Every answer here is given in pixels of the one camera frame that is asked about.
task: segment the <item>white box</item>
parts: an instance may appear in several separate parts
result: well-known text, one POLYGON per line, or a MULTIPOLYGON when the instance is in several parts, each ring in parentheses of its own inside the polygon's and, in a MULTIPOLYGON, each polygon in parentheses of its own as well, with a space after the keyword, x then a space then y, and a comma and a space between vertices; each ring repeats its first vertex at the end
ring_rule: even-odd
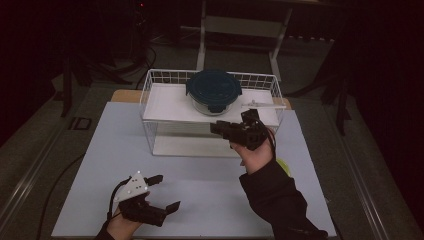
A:
MULTIPOLYGON (((231 109, 218 116, 198 112, 185 83, 197 71, 151 69, 147 73, 140 98, 140 117, 153 155, 236 157, 228 140, 210 133, 210 123, 217 120, 242 122, 242 106, 254 100, 259 103, 284 105, 274 75, 229 72, 240 81, 242 95, 231 109)), ((278 130, 283 109, 258 109, 261 121, 278 130)))

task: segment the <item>floor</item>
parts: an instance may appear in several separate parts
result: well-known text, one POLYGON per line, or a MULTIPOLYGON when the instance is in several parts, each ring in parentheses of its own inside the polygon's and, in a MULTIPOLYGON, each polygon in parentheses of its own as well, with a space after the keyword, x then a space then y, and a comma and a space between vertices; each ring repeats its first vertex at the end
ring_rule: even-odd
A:
MULTIPOLYGON (((198 49, 189 40, 187 37, 186 42, 172 45, 166 39, 155 39, 149 50, 150 61, 156 58, 154 68, 195 69, 198 49)), ((266 51, 231 46, 231 50, 228 46, 223 50, 219 44, 210 45, 205 68, 271 74, 266 51)), ((330 48, 331 42, 285 40, 277 59, 283 94, 309 84, 330 48)), ((53 239, 51 231, 80 162, 69 164, 86 151, 113 92, 134 88, 144 71, 123 76, 132 85, 117 85, 93 73, 91 87, 74 83, 74 103, 66 118, 60 117, 62 103, 49 100, 3 145, 1 239, 34 239, 39 225, 40 239, 53 239), (91 119, 91 127, 68 129, 73 117, 91 119), (69 169, 61 175, 67 166, 69 169)), ((424 239, 356 108, 355 98, 349 96, 351 119, 345 121, 346 136, 341 136, 335 127, 337 103, 321 104, 322 91, 316 89, 289 100, 298 115, 330 214, 341 233, 334 239, 424 239)))

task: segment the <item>yellow object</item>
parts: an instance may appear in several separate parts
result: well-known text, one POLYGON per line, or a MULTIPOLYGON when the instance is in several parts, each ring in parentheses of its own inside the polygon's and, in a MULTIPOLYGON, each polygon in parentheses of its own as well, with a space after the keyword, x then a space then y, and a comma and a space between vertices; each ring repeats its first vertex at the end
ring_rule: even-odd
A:
POLYGON ((286 163, 286 162, 284 162, 284 160, 283 160, 283 159, 281 159, 281 158, 277 158, 277 162, 278 162, 278 164, 280 164, 280 166, 284 169, 284 171, 287 173, 287 175, 288 175, 289 177, 291 177, 289 165, 287 165, 287 163, 286 163))

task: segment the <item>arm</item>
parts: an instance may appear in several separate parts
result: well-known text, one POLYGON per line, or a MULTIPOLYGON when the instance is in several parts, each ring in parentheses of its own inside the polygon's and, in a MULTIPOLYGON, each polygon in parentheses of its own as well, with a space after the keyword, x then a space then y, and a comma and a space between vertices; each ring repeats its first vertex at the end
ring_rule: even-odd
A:
POLYGON ((134 232, 142 225, 122 217, 119 207, 116 209, 114 218, 106 221, 95 240, 129 240, 134 232))
POLYGON ((306 217, 307 203, 293 178, 275 161, 266 140, 255 151, 231 143, 241 156, 246 174, 240 183, 253 211, 272 226, 276 239, 326 239, 306 217))

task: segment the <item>white table surface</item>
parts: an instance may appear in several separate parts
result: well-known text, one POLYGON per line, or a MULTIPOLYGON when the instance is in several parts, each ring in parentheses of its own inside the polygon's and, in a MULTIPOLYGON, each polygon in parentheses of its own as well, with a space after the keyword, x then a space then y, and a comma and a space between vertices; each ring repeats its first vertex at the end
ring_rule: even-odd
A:
MULTIPOLYGON (((307 217, 335 236, 334 226, 311 161, 296 113, 287 110, 277 139, 277 157, 284 159, 296 186, 308 202, 307 217)), ((151 205, 164 208, 181 201, 162 227, 143 225, 140 238, 263 238, 272 236, 268 223, 249 207, 238 177, 238 158, 153 156, 136 103, 109 102, 75 177, 52 232, 54 237, 93 237, 106 220, 115 186, 137 171, 164 175, 150 187, 151 205)))

